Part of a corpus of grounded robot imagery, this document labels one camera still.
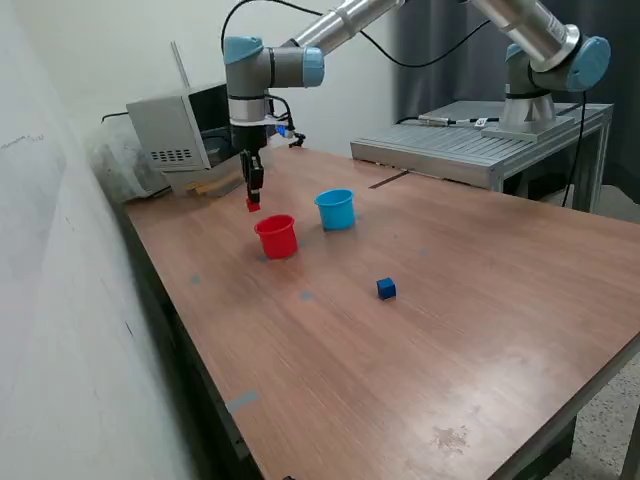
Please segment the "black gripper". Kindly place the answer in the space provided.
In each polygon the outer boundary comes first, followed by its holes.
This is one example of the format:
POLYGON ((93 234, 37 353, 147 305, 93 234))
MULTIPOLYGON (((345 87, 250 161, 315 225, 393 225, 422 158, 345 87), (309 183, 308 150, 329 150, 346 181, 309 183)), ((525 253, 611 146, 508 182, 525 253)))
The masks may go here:
POLYGON ((230 126, 233 147, 240 153, 245 184, 248 186, 248 199, 251 203, 260 202, 260 192, 264 183, 264 168, 258 152, 267 145, 267 128, 264 125, 230 126))

